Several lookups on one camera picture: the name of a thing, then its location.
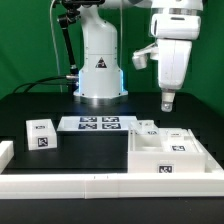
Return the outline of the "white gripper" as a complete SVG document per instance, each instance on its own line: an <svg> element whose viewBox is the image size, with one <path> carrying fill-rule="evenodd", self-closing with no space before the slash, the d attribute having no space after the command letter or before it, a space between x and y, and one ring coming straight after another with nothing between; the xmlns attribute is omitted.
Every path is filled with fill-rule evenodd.
<svg viewBox="0 0 224 224"><path fill-rule="evenodd" d="M158 47L158 83L161 89L179 90L185 79L192 41L199 36L201 18L192 15L154 14L151 34ZM161 110L171 112L175 93L162 92Z"/></svg>

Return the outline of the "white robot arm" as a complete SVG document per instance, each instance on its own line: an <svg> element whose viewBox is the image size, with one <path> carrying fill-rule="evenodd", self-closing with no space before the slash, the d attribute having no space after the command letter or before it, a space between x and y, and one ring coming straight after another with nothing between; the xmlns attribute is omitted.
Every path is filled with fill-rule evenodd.
<svg viewBox="0 0 224 224"><path fill-rule="evenodd" d="M136 69L147 60L158 62L158 85L162 90L161 110L170 112L175 92L184 82L192 41L200 32L202 0L105 0L104 9L150 8L149 35L155 42L133 53ZM100 18L98 8L80 8L84 39L84 66L79 72L79 88L74 96L83 102L107 104L128 95L123 88L123 72L117 63L117 30Z"/></svg>

